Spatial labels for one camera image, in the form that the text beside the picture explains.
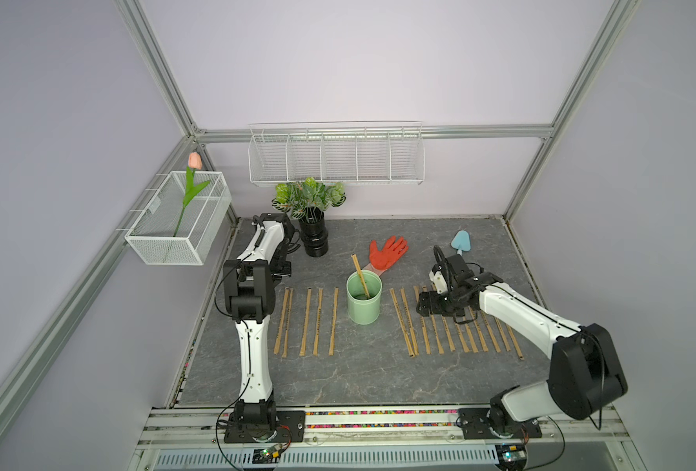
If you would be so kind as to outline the fifteenth brown paper straw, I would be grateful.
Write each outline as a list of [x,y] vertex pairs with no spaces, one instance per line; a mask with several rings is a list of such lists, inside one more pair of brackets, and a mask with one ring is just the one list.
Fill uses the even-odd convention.
[[285,311],[284,331],[283,331],[282,346],[281,346],[282,347],[282,353],[281,353],[282,358],[288,357],[290,319],[291,319],[291,312],[292,312],[294,295],[295,295],[295,292],[292,288],[290,290],[288,290],[288,302],[287,302],[286,311]]

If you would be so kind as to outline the eleventh brown paper straw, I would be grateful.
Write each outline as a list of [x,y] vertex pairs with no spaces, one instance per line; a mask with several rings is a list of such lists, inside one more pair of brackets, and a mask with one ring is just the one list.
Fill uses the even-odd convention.
[[508,334],[509,334],[510,339],[512,341],[513,349],[515,349],[516,355],[518,356],[518,359],[525,361],[524,353],[522,352],[522,349],[521,349],[520,344],[518,342],[518,339],[515,335],[515,332],[510,325],[507,325],[507,331],[508,331]]

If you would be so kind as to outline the thirteenth brown paper straw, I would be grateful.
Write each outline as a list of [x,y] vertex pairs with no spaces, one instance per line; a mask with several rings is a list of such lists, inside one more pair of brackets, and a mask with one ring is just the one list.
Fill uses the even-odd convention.
[[320,355],[320,333],[321,333],[321,324],[322,324],[322,300],[323,299],[324,299],[324,289],[319,288],[318,289],[318,310],[317,310],[317,316],[316,316],[314,345],[313,345],[313,355],[314,356]]

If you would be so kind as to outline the twelfth brown paper straw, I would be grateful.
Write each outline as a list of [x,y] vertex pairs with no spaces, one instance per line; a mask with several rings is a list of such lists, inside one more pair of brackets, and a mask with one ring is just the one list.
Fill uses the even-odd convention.
[[337,312],[339,307],[339,288],[335,287],[333,291],[333,308],[332,308],[332,325],[330,326],[330,348],[328,349],[328,356],[334,356],[335,351],[335,334],[337,325]]

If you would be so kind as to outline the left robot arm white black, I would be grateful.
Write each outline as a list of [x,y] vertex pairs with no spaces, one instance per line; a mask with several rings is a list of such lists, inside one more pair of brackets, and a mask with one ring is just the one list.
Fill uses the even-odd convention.
[[224,263],[224,310],[234,323],[241,358],[241,386],[230,421],[273,430],[277,407],[273,398],[268,353],[275,287],[291,274],[287,260],[295,229],[283,213],[253,219],[255,233],[244,251]]

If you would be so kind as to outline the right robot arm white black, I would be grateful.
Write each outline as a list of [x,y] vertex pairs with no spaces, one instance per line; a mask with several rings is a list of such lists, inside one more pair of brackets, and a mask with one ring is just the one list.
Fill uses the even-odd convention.
[[486,423],[493,435],[510,438],[526,423],[555,413],[587,419],[628,392],[614,341],[605,328],[563,318],[489,272],[443,294],[421,292],[417,312],[424,317],[456,317],[466,307],[504,321],[550,360],[546,380],[510,388],[490,400]]

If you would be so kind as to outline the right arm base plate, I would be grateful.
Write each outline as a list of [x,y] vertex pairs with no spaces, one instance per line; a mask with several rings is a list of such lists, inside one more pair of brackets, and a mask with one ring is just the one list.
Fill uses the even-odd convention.
[[542,431],[538,421],[516,422],[502,409],[495,407],[463,407],[455,421],[465,440],[522,440],[539,439]]

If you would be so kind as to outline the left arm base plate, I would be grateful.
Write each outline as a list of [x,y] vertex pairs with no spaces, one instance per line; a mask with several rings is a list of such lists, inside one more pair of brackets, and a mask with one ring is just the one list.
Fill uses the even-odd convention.
[[225,444],[302,443],[306,432],[306,413],[302,409],[275,413],[232,413],[224,431]]

